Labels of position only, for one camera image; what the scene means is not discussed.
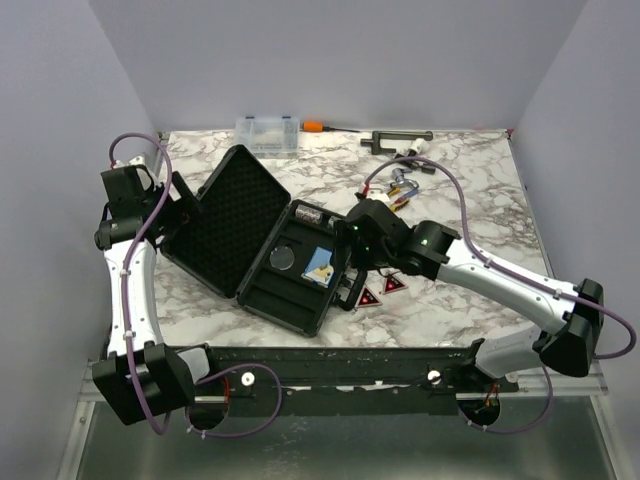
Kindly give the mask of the red triangle all-in button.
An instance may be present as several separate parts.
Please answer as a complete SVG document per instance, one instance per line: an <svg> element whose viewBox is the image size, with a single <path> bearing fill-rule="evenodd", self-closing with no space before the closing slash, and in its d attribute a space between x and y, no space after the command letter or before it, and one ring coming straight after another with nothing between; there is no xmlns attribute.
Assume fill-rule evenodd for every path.
<svg viewBox="0 0 640 480"><path fill-rule="evenodd" d="M373 293L373 291L369 287L364 286L355 307L357 309L362 309L367 307L378 307L381 305L382 301Z"/></svg>
<svg viewBox="0 0 640 480"><path fill-rule="evenodd" d="M390 274L384 277L382 293L388 295L407 289L407 285L397 275Z"/></svg>

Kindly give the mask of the orange blue poker chip stack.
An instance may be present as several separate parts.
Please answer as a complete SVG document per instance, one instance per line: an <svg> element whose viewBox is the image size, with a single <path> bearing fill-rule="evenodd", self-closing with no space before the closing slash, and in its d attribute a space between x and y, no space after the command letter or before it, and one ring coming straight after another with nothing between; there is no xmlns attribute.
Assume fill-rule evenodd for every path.
<svg viewBox="0 0 640 480"><path fill-rule="evenodd" d="M307 223L320 225L323 220L323 212L314 207L300 203L295 209L295 217Z"/></svg>

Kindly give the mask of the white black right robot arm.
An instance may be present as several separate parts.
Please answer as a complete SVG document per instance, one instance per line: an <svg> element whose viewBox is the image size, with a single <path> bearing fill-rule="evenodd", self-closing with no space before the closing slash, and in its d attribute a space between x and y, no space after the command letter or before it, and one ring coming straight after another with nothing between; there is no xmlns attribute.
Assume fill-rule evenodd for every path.
<svg viewBox="0 0 640 480"><path fill-rule="evenodd" d="M496 339L480 339L460 367L460 379L480 392L509 373L544 365L569 377L589 373L603 326L604 289L544 277L468 244L455 230L425 220L408 226L378 200L360 201L337 222L336 249L359 271L392 268L457 285L533 322Z"/></svg>

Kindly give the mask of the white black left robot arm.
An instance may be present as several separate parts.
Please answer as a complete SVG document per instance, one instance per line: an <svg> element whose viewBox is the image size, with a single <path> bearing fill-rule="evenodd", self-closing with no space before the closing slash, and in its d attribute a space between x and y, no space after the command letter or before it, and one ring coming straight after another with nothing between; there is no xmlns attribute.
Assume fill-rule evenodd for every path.
<svg viewBox="0 0 640 480"><path fill-rule="evenodd" d="M214 393L222 380L207 348L171 347L162 337L154 274L157 243L198 214L199 205L179 173L170 177L181 194L140 162L117 164L101 175L107 193L94 234L110 277L112 320L103 360L92 367L99 392L125 425L193 405L195 391Z"/></svg>

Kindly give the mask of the clear round dealer button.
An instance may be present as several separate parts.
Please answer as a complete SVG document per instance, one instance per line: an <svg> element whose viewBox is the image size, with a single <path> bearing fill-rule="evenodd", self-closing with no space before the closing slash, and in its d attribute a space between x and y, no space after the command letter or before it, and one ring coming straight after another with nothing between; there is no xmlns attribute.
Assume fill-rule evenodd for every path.
<svg viewBox="0 0 640 480"><path fill-rule="evenodd" d="M295 263L295 253L288 245L276 246L269 255L272 268L279 271L290 269Z"/></svg>

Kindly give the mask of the green blue poker chip stack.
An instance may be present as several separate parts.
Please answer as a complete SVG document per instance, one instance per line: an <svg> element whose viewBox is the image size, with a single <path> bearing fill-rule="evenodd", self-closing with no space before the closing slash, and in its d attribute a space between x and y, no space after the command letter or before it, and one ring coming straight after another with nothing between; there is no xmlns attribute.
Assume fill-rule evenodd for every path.
<svg viewBox="0 0 640 480"><path fill-rule="evenodd" d="M340 221L340 218L337 216L330 216L328 221L327 221L327 227L332 231L335 232L336 228L337 228L337 224Z"/></svg>

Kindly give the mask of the black foam lined carry case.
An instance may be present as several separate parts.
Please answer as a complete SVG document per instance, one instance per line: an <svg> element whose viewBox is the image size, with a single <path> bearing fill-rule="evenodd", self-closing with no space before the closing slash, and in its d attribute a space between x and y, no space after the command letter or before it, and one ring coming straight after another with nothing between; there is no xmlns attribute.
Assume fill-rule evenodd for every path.
<svg viewBox="0 0 640 480"><path fill-rule="evenodd" d="M342 215L295 200L249 150L231 147L195 197L199 212L161 244L162 254L216 294L298 334L313 337L327 311L355 308L366 273L347 276L348 264L334 253L330 216ZM320 225L295 217L298 204L323 212ZM280 245L295 253L294 265L270 265ZM328 288L301 278L316 247L332 252L335 273Z"/></svg>

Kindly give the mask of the blue playing card deck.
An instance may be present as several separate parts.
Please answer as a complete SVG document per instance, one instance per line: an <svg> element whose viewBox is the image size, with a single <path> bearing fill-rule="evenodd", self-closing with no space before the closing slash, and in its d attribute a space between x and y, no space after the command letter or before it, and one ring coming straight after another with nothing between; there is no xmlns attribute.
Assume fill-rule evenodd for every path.
<svg viewBox="0 0 640 480"><path fill-rule="evenodd" d="M331 264L332 252L323 247L316 247L309 263L303 269L301 278L323 288L328 288L335 270Z"/></svg>

